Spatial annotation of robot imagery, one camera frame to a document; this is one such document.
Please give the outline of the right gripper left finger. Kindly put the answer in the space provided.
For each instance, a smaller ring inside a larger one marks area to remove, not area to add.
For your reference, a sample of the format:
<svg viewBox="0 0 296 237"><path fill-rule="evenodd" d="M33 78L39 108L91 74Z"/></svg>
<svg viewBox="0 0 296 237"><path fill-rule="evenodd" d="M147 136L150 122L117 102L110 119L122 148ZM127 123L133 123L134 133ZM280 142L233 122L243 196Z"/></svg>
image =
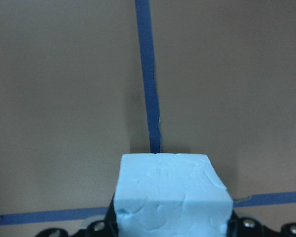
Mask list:
<svg viewBox="0 0 296 237"><path fill-rule="evenodd" d="M113 206L113 198L109 204L103 219L96 216L85 219L79 230L70 235L62 228L48 228L37 234L37 237L117 237L118 228L116 214Z"/></svg>

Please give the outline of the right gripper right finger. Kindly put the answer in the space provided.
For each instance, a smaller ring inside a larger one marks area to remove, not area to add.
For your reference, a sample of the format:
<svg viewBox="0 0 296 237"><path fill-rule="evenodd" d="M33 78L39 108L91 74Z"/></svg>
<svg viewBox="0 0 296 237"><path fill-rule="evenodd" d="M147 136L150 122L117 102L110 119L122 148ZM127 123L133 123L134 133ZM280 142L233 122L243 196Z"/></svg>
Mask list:
<svg viewBox="0 0 296 237"><path fill-rule="evenodd" d="M296 237L296 222L284 223L279 231L269 228L248 215L238 215L234 210L227 223L227 237Z"/></svg>

